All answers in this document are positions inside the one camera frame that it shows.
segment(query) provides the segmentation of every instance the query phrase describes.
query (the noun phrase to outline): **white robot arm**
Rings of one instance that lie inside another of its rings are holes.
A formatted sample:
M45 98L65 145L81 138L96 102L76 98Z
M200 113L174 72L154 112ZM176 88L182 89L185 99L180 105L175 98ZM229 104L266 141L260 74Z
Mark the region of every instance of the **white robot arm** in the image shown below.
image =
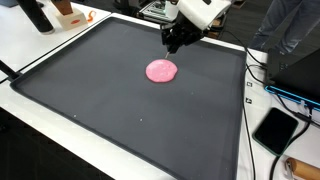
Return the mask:
M204 37L214 19L227 11L232 0L179 0L179 13L172 24L161 25L162 43L173 54L183 45L192 44Z

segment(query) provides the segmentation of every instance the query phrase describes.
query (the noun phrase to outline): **person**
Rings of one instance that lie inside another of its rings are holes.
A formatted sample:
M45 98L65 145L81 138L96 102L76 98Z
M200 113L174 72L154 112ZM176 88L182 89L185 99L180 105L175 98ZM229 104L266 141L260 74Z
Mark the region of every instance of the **person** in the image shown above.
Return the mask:
M299 42L319 24L320 0L273 0L249 48L263 51L269 37L295 8L298 8L296 14L274 47L281 54L291 53Z

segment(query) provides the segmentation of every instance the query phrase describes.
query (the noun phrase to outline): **desk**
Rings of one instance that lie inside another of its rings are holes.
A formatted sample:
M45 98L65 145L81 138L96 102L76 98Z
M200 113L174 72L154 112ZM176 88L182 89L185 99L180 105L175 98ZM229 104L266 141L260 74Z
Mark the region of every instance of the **desk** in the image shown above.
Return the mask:
M153 28L159 28L158 25L118 14L112 14L110 17L117 17ZM203 40L228 48L243 50L242 47L229 43L208 38L204 38ZM57 51L58 49L47 54L30 67L23 70L22 73L26 72L31 67L34 67ZM266 61L266 54L253 50L252 54L259 61ZM250 57L248 57L247 61L248 64L254 63ZM253 69L253 72L258 78L263 78L263 72L255 69ZM245 89L245 97L252 99L253 102L252 104L246 104L249 130L252 133L256 129L257 125L262 121L263 116L268 112L270 107L278 107L282 110L284 109L280 106L279 102L269 93L265 92L263 87L255 82L249 74L246 76L246 82L252 82L253 84L251 88L246 86ZM12 113L17 118L21 119L31 127L64 146L66 149L83 158L114 179L173 179L172 176L154 167L148 162L143 161L142 159L120 149L107 140L102 139L92 132L74 124L68 119L49 111L41 105L36 104L15 93L9 87L9 84L10 82L5 81L0 85L0 94L2 95L0 97L0 106L3 109ZM297 105L294 103L288 101L285 102L288 104L288 106L290 106L290 108L297 108ZM303 123L300 123L298 130L300 130L302 126ZM310 127L309 131L303 137L292 144L292 146L286 151L286 155L293 156L297 159L319 167L320 159L316 157L318 152L320 152L320 142L317 141L317 137L320 137L319 129ZM274 156L253 140L252 148L256 163L257 179L267 180ZM274 179L285 179L283 172L283 166L279 165L276 169ZM251 158L244 120L240 134L237 179L253 179Z
M84 25L64 31L54 16L57 11L55 6L47 0L40 0L40 2L45 5L42 10L55 28L55 32L51 35L41 35L20 6L13 8L0 6L0 60L15 71L37 60L111 14L107 11L72 3L72 6L82 11L85 16L88 16L91 10L96 11L97 14L88 26ZM0 81L6 77L4 73L0 72Z

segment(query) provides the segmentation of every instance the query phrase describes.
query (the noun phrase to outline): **pink disc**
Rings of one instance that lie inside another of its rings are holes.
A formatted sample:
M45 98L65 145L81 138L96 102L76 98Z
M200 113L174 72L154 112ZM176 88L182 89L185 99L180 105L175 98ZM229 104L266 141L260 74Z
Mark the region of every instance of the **pink disc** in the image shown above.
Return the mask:
M177 72L177 66L165 59L155 60L146 68L146 75L153 82L169 82Z

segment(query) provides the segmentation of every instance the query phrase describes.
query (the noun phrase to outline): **black phone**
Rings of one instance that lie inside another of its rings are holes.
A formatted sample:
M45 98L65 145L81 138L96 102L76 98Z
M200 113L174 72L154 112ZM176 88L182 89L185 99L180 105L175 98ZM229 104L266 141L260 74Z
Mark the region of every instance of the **black phone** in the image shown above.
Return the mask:
M253 139L276 156L281 156L288 147L298 121L279 109L272 108L258 129Z

